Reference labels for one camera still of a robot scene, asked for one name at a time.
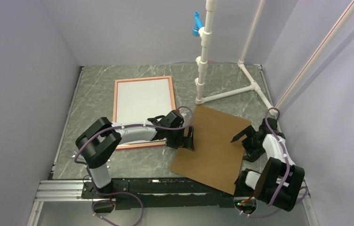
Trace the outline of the brown cardboard backing board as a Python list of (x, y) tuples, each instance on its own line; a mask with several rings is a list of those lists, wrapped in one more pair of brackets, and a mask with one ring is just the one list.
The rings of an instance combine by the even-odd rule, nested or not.
[(232, 138), (251, 121), (203, 105), (194, 110), (194, 151), (180, 148), (170, 171), (228, 194), (235, 192), (244, 148)]

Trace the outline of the white PVC pipe stand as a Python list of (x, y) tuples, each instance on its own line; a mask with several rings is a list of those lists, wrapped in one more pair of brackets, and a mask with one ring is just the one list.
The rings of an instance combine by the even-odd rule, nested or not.
[[(252, 24), (251, 24), (251, 27), (249, 30), (249, 34), (248, 34), (247, 39), (245, 41), (245, 45), (244, 45), (241, 57), (237, 63), (237, 66), (239, 67), (239, 69), (244, 73), (246, 78), (249, 80), (250, 85), (247, 87), (223, 92), (223, 93), (216, 94), (213, 96), (208, 96), (208, 97), (203, 96), (206, 70), (207, 70), (207, 65), (208, 65), (208, 49), (210, 47), (210, 43), (211, 43), (211, 39), (212, 39), (214, 13), (217, 8), (217, 3), (218, 3), (218, 1), (216, 1), (216, 0), (207, 0), (206, 1), (206, 18), (205, 18), (205, 23), (203, 24), (205, 27), (205, 30), (204, 30), (203, 36), (201, 38), (201, 55), (198, 56), (195, 60), (196, 64), (198, 65), (198, 77), (195, 79), (195, 85), (196, 85), (196, 91), (197, 91), (195, 103), (197, 105), (201, 105), (206, 102), (214, 101), (214, 100), (221, 99), (224, 97), (229, 97), (229, 96), (237, 95), (237, 94), (248, 92), (248, 91), (254, 91), (257, 93), (257, 95), (260, 97), (260, 99), (263, 101), (263, 103), (265, 104), (265, 106), (267, 108), (273, 107), (270, 100), (267, 99), (265, 94), (262, 92), (260, 86), (258, 85), (257, 81), (254, 80), (254, 78), (252, 77), (252, 75), (247, 70), (247, 68), (244, 64), (245, 57), (246, 57), (247, 51), (248, 51), (248, 47), (253, 39), (255, 30), (257, 28), (258, 22), (260, 20), (260, 17), (261, 17), (261, 14), (262, 14), (262, 11), (263, 11), (263, 8), (265, 5), (264, 0), (259, 1), (258, 5), (257, 5), (254, 19), (252, 21)], [(354, 0), (348, 4), (348, 6), (343, 11), (343, 13), (340, 15), (338, 20), (334, 23), (334, 25), (331, 27), (329, 32), (326, 34), (326, 36), (324, 37), (322, 42), (318, 45), (316, 50), (312, 53), (310, 58), (304, 64), (303, 68), (300, 70), (299, 74), (296, 76), (294, 81), (290, 84), (288, 89), (285, 91), (282, 98), (278, 101), (276, 107), (282, 107), (285, 104), (286, 99), (292, 94), (293, 89), (297, 86), (299, 81), (307, 73), (307, 71), (310, 69), (310, 67), (312, 67), (312, 65), (318, 60), (318, 58), (326, 50), (329, 43), (335, 38), (335, 36), (342, 29), (342, 27), (346, 24), (346, 22), (352, 16), (353, 13), (354, 13)]]

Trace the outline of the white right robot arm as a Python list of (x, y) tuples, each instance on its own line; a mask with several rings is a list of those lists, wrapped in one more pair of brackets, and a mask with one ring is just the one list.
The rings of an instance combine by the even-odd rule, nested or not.
[(258, 129), (248, 126), (236, 134), (231, 142), (242, 140), (243, 160), (255, 162), (266, 155), (262, 172), (245, 169), (234, 182), (235, 194), (249, 195), (266, 204), (291, 211), (298, 198), (305, 170), (290, 158), (285, 135), (278, 131), (277, 120), (265, 118)]

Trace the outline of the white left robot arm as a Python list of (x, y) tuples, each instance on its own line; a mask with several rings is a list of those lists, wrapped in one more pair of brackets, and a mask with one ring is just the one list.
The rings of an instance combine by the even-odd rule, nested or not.
[(96, 120), (75, 141), (78, 152), (74, 162), (83, 164), (94, 183), (94, 192), (101, 198), (112, 192), (113, 181), (107, 161), (119, 145), (136, 141), (165, 140), (173, 149), (194, 150), (194, 127), (178, 110), (144, 121), (125, 124), (110, 122), (107, 117)]

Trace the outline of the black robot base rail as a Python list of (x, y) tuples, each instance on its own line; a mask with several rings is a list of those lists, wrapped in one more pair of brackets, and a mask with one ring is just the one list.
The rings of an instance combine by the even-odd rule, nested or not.
[(86, 177), (77, 181), (81, 188), (76, 197), (82, 200), (114, 199), (116, 210), (132, 208), (167, 208), (218, 206), (234, 208), (242, 206), (247, 212), (254, 210), (251, 202), (239, 200), (252, 191), (238, 178), (234, 194), (228, 194), (188, 178), (114, 178), (110, 189), (96, 191)]

